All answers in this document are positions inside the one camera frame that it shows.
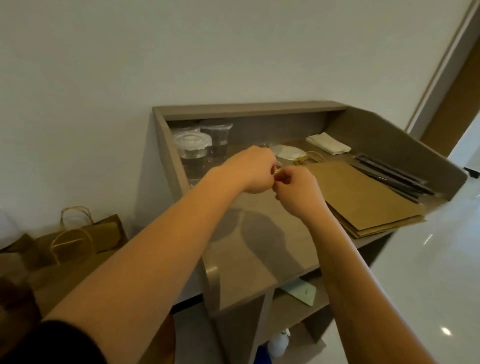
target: white plastic lid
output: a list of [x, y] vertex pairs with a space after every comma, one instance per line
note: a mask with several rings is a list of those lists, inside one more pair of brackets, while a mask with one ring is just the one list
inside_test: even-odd
[[204, 129], [230, 129], [233, 126], [231, 121], [225, 119], [205, 119], [200, 122], [200, 126]]
[[201, 150], [212, 145], [212, 137], [201, 132], [184, 132], [174, 136], [175, 144], [183, 150]]

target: person's left hand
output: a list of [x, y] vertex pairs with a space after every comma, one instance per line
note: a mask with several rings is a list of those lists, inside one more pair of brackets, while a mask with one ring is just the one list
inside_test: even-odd
[[276, 158], [270, 149], [251, 146], [231, 156], [221, 168], [241, 182], [244, 192], [259, 194], [272, 188], [275, 165]]

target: stack of napkins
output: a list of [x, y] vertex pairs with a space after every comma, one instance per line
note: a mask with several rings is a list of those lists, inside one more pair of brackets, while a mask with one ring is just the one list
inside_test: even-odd
[[354, 238], [425, 221], [422, 204], [397, 195], [343, 161], [306, 167], [335, 217]]
[[352, 148], [345, 144], [335, 140], [327, 133], [315, 134], [307, 136], [307, 142], [323, 149], [325, 152], [331, 155], [348, 153]]

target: black shirt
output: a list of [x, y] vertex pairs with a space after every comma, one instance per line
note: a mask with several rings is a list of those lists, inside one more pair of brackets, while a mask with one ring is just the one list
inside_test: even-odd
[[0, 364], [101, 363], [107, 361], [95, 342], [80, 329], [62, 321], [45, 321], [30, 332]]

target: blue object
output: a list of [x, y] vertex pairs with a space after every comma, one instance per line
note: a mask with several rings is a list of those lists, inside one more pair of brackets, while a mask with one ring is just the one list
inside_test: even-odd
[[253, 364], [272, 364], [272, 359], [270, 359], [265, 346], [258, 347]]

